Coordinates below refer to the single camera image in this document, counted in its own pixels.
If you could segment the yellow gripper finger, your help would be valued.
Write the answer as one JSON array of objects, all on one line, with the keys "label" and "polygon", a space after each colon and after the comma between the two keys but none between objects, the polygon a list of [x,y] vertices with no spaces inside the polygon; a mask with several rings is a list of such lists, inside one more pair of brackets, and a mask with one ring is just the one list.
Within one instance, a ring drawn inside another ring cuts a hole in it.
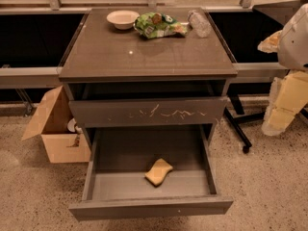
[{"label": "yellow gripper finger", "polygon": [[267,136],[283,133],[308,104],[308,73],[292,71],[283,79],[275,77],[269,91],[262,132]]},{"label": "yellow gripper finger", "polygon": [[259,43],[257,49],[264,53],[277,53],[282,31],[279,30]]}]

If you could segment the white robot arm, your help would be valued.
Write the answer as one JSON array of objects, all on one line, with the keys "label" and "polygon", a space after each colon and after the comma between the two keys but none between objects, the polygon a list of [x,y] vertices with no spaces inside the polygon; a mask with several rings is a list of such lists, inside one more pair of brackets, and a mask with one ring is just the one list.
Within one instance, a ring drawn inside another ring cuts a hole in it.
[{"label": "white robot arm", "polygon": [[283,79],[273,79],[262,124],[265,135],[278,136],[308,104],[308,5],[302,5],[282,30],[261,41],[257,49],[275,52],[278,62],[290,70]]}]

